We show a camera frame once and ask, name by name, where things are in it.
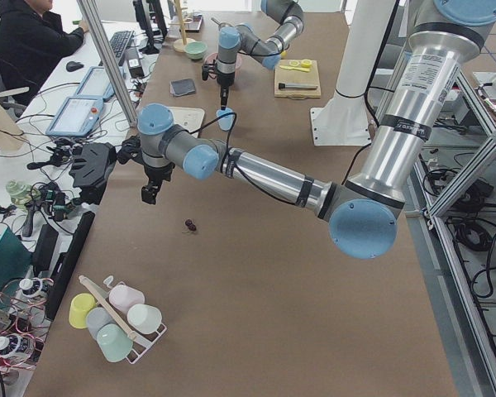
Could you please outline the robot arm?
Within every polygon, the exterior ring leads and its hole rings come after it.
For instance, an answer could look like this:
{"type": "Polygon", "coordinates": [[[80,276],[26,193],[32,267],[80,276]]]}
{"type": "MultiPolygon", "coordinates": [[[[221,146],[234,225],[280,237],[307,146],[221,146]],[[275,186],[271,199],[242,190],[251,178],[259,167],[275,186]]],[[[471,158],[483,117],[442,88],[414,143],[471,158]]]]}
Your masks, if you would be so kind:
{"type": "Polygon", "coordinates": [[[295,1],[263,1],[261,11],[278,22],[279,27],[269,38],[258,37],[247,23],[232,25],[219,22],[217,57],[202,66],[202,78],[216,77],[220,86],[220,109],[227,107],[229,89],[236,75],[236,57],[239,53],[250,56],[266,69],[273,70],[293,39],[303,33],[303,9],[295,1]]]}
{"type": "MultiPolygon", "coordinates": [[[[342,179],[353,149],[315,146],[310,100],[274,96],[274,75],[243,60],[229,100],[238,118],[232,145],[321,181],[342,179]]],[[[245,181],[214,174],[203,181],[180,168],[155,205],[143,203],[141,165],[118,165],[85,245],[83,263],[151,274],[176,270],[258,271],[417,265],[404,221],[394,247],[375,259],[354,259],[331,242],[327,226],[305,208],[279,203],[245,181]]]]}

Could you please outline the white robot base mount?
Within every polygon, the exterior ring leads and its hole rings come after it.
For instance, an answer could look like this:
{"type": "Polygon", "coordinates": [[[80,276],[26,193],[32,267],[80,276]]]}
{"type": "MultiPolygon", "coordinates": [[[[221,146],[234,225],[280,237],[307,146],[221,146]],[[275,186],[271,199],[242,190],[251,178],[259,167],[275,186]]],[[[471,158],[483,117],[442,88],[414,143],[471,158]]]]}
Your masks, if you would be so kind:
{"type": "Polygon", "coordinates": [[[311,109],[315,146],[364,146],[370,143],[365,92],[381,53],[398,2],[359,1],[346,40],[333,97],[311,109]]]}

